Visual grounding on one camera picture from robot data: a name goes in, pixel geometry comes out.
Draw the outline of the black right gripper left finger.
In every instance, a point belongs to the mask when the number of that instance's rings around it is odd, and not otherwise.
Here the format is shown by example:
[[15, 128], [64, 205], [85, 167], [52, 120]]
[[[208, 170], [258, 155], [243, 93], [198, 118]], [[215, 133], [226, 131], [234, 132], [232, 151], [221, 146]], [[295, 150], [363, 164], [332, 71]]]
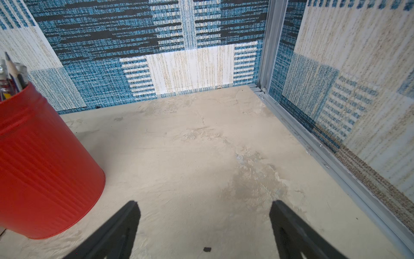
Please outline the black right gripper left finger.
[[68, 253], [66, 259], [129, 259], [141, 212], [136, 201], [127, 202], [99, 229]]

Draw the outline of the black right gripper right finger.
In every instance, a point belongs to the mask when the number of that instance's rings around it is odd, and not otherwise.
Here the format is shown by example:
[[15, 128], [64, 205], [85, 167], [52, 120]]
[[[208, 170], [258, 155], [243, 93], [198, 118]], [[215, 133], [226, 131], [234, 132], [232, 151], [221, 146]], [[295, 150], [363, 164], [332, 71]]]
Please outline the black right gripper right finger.
[[283, 201], [272, 202], [270, 221], [281, 259], [345, 259]]

